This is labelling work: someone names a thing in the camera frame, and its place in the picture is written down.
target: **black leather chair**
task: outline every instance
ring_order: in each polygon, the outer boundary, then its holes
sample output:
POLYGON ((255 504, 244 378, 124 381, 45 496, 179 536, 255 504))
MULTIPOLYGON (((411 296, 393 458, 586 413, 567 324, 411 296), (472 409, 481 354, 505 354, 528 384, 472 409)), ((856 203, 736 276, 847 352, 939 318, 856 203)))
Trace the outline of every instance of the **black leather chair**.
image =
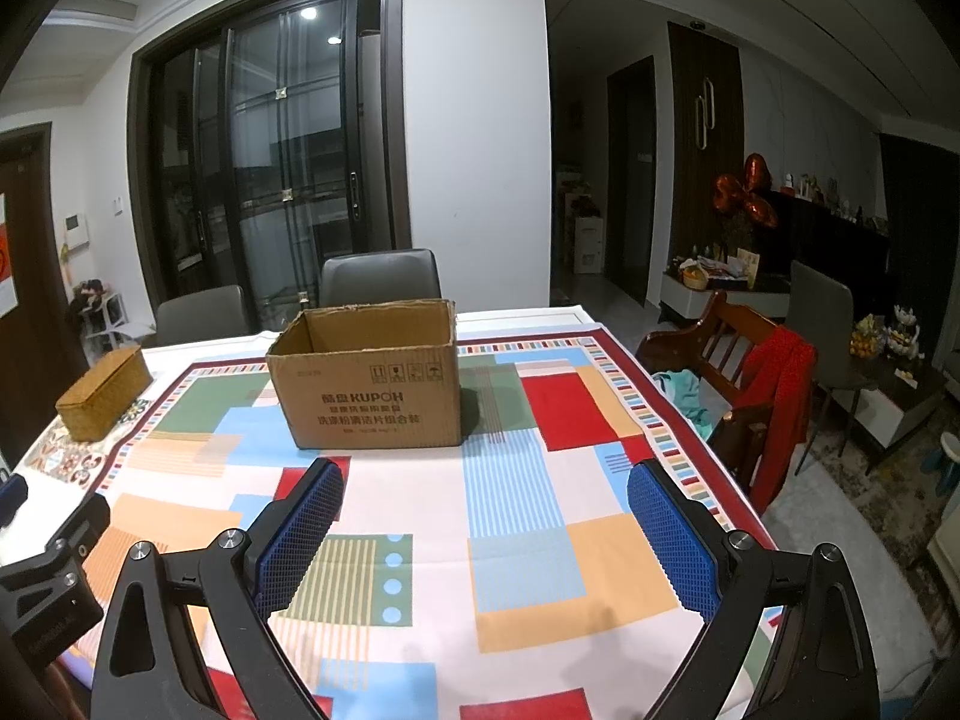
POLYGON ((157 346, 251 333, 243 290, 235 284, 167 300, 157 308, 157 346))
POLYGON ((428 248, 332 257, 320 273, 320 306, 440 297, 437 261, 428 248))

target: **dining chair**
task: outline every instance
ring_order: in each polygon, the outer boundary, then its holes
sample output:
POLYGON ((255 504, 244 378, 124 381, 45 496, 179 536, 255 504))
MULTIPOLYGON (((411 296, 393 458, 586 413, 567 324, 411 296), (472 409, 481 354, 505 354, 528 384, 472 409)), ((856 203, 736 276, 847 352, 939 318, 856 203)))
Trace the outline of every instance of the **dining chair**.
POLYGON ((428 248, 331 257, 320 272, 320 307, 440 297, 437 261, 428 248))
POLYGON ((877 382, 853 367, 850 355, 850 335, 853 332, 853 294, 850 289, 810 266, 794 260, 790 266, 790 307, 787 309, 787 328, 800 335, 817 349, 817 367, 813 381, 827 393, 820 408, 813 433, 803 447, 803 455, 794 475, 800 473, 813 440, 823 427, 834 391, 847 389, 853 393, 853 403, 844 429, 839 455, 843 456, 850 439, 856 407, 864 389, 876 389, 877 382))
POLYGON ((157 345, 213 341, 253 333, 236 284, 183 295, 157 308, 157 345))

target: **woven storage box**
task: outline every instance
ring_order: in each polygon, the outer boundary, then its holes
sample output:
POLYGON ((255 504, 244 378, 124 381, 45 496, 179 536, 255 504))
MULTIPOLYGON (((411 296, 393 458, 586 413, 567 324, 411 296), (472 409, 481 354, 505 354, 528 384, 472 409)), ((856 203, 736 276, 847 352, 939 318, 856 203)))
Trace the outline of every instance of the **woven storage box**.
POLYGON ((151 381, 139 346, 114 349, 61 395, 56 410, 75 442, 99 442, 151 381))

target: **colorful tablecloth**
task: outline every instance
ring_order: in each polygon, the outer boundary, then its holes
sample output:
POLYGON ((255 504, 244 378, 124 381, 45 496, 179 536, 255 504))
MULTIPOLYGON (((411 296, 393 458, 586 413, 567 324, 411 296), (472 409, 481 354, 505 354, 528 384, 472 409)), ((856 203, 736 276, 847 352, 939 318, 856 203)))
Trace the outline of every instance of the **colorful tablecloth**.
MULTIPOLYGON (((85 562, 95 595, 109 603, 135 541, 206 546, 326 456, 346 479, 343 507, 270 626, 334 720, 642 716, 703 621, 630 511, 632 464, 658 458, 725 528, 769 536, 602 329, 467 341, 459 360, 464 402, 476 403, 463 445, 391 451, 299 450, 262 359, 191 365, 96 476, 73 479, 112 507, 85 562)), ((390 407, 323 408, 392 418, 390 407)), ((750 696, 778 613, 766 611, 729 706, 750 696)), ((191 615, 224 708, 248 716, 208 612, 191 615)), ((91 665, 100 632, 75 648, 91 665)))

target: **teal cloth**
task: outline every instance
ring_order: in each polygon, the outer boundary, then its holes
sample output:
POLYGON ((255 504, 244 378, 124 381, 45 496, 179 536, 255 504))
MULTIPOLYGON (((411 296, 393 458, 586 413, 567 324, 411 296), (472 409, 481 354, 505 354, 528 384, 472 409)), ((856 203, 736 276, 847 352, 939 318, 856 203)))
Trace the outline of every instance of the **teal cloth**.
POLYGON ((709 412, 700 405, 700 380, 692 370, 655 373, 653 380, 677 410, 689 419, 703 440, 713 432, 709 412))

